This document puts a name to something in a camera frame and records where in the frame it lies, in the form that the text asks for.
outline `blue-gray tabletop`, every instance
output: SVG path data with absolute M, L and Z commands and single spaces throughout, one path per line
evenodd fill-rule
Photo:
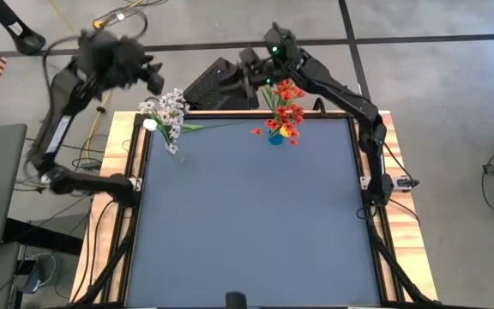
M 298 146 L 250 133 L 264 120 L 207 119 L 184 133 L 184 162 L 154 132 L 129 307 L 378 303 L 346 119 L 307 119 Z

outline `wooden board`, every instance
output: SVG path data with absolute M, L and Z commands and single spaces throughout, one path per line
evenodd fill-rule
M 268 113 L 268 111 L 231 111 L 233 113 Z M 192 113 L 229 113 L 228 111 L 197 111 Z M 344 113 L 342 111 L 332 111 L 332 113 Z M 104 159 L 102 162 L 102 168 L 100 170 L 100 175 L 110 176 L 114 173 L 123 173 L 127 161 L 127 151 L 125 149 L 129 148 L 130 136 L 133 131 L 133 121 L 135 119 L 135 112 L 116 112 L 111 123 L 110 134 L 108 136 L 108 143 L 106 144 Z M 388 134 L 386 137 L 386 143 L 390 146 L 390 149 L 394 153 L 395 157 L 401 161 L 401 152 L 399 144 L 397 141 L 397 136 L 395 134 L 394 124 L 392 122 L 392 117 L 389 112 L 381 112 L 383 116 L 383 121 L 388 128 Z M 142 141 L 143 131 L 141 130 L 140 141 Z M 136 153 L 138 154 L 136 158 L 140 160 L 140 153 L 142 151 L 142 143 L 139 142 Z M 398 165 L 392 159 L 392 156 L 385 151 L 385 164 L 390 176 L 401 176 L 403 171 L 398 167 Z M 133 174 L 136 175 L 138 168 L 138 160 L 134 164 Z M 364 163 L 364 169 L 368 172 L 368 166 L 366 158 L 362 155 L 362 161 Z M 400 193 L 395 192 L 392 198 L 407 206 L 411 210 L 415 210 L 413 205 L 413 199 L 411 193 Z M 99 221 L 100 213 L 103 208 L 110 202 L 111 198 L 106 194 L 98 194 L 93 200 L 92 214 L 90 216 L 90 230 L 86 237 L 89 237 L 90 251 L 89 251 L 89 265 L 86 266 L 87 259 L 87 241 L 83 242 L 83 249 L 81 251 L 81 256 L 79 259 L 79 264 L 77 271 L 75 273 L 74 287 L 72 288 L 72 293 L 70 299 L 74 296 L 75 291 L 80 287 L 81 279 L 83 277 L 83 272 L 87 267 L 87 278 L 81 286 L 77 299 L 81 298 L 82 295 L 87 291 L 88 280 L 90 277 L 91 261 L 93 257 L 93 242 L 94 242 L 94 227 Z M 420 233 L 419 225 L 412 215 L 408 214 L 405 210 L 396 207 L 393 203 L 390 203 L 387 207 L 390 229 L 395 246 L 395 254 L 397 256 L 398 262 L 413 280 L 413 282 L 419 287 L 426 296 L 431 299 L 436 299 L 436 290 L 434 288 L 434 282 L 432 280 L 430 266 L 426 258 L 425 245 L 422 240 L 422 235 Z M 117 206 L 112 205 L 102 218 L 100 223 L 96 257 L 93 267 L 93 280 L 98 277 L 100 271 L 102 271 L 108 261 L 108 256 L 110 252 L 111 237 L 113 234 L 113 229 L 116 224 Z M 123 233 L 127 228 L 130 214 L 125 214 L 125 219 L 123 222 Z M 121 277 L 122 263 L 117 266 L 114 271 L 114 277 L 111 283 L 111 292 L 109 301 L 114 301 L 117 299 L 117 287 L 119 285 L 119 280 Z M 390 299 L 394 298 L 394 289 L 391 284 L 391 276 L 387 267 L 385 269 L 385 279 L 387 292 L 391 296 Z

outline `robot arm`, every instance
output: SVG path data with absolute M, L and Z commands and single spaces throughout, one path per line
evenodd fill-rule
M 378 109 L 365 97 L 337 82 L 328 69 L 307 51 L 299 48 L 294 35 L 273 24 L 264 36 L 270 58 L 261 60 L 248 48 L 240 52 L 238 69 L 221 80 L 222 90 L 256 100 L 256 89 L 291 78 L 297 87 L 319 94 L 352 114 L 359 123 L 360 149 L 367 154 L 370 183 L 362 190 L 365 205 L 384 206 L 394 188 L 383 171 L 383 144 L 386 127 Z
M 135 190 L 122 174 L 100 177 L 76 173 L 55 162 L 58 150 L 75 116 L 93 98 L 115 88 L 126 88 L 139 79 L 148 90 L 160 94 L 164 79 L 158 74 L 161 64 L 144 54 L 143 46 L 127 37 L 118 39 L 106 30 L 82 32 L 78 39 L 79 54 L 58 72 L 50 86 L 51 108 L 28 152 L 28 161 L 36 168 L 41 181 L 56 194 L 72 191 L 104 191 L 123 205 L 135 201 Z

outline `blue vase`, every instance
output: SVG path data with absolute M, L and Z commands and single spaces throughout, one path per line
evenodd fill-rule
M 281 145 L 283 143 L 284 137 L 279 132 L 274 136 L 270 136 L 270 134 L 272 134 L 271 130 L 268 132 L 268 141 L 272 145 Z

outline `concrete floor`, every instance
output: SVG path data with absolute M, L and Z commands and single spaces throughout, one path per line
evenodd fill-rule
M 46 0 L 8 0 L 16 13 L 48 41 L 70 35 L 66 24 Z M 124 5 L 121 0 L 55 0 L 76 30 L 92 19 Z M 494 0 L 346 0 L 356 38 L 393 38 L 494 34 Z M 260 40 L 277 21 L 301 39 L 344 39 L 346 29 L 337 0 L 170 0 L 145 10 L 150 20 L 145 45 L 181 45 Z M 137 20 L 115 27 L 134 33 Z M 494 153 L 494 40 L 434 43 L 362 44 L 358 46 L 374 103 L 390 110 L 407 169 L 421 180 L 413 192 L 426 250 L 441 301 L 451 305 L 494 307 L 494 212 L 481 196 L 481 165 Z M 348 45 L 307 47 L 334 77 L 358 89 Z M 0 52 L 13 51 L 0 27 Z M 166 90 L 186 88 L 217 57 L 238 59 L 238 50 L 163 51 Z M 69 56 L 51 57 L 64 65 Z M 107 133 L 111 113 L 135 109 L 148 96 L 143 85 L 118 90 L 101 119 Z M 313 99 L 304 100 L 311 107 Z M 0 81 L 0 124 L 25 123 L 34 137 L 45 115 L 40 59 L 12 57 Z M 81 146 L 95 115 L 92 104 L 80 114 L 65 143 Z M 93 148 L 103 149 L 104 138 Z M 64 149 L 58 157 L 71 162 L 78 152 Z M 494 178 L 486 189 L 494 204 Z M 72 197 L 16 192 L 10 215 L 42 220 L 70 204 Z M 80 220 L 83 203 L 64 214 Z M 69 287 L 59 285 L 59 290 Z M 50 293 L 29 301 L 54 305 Z

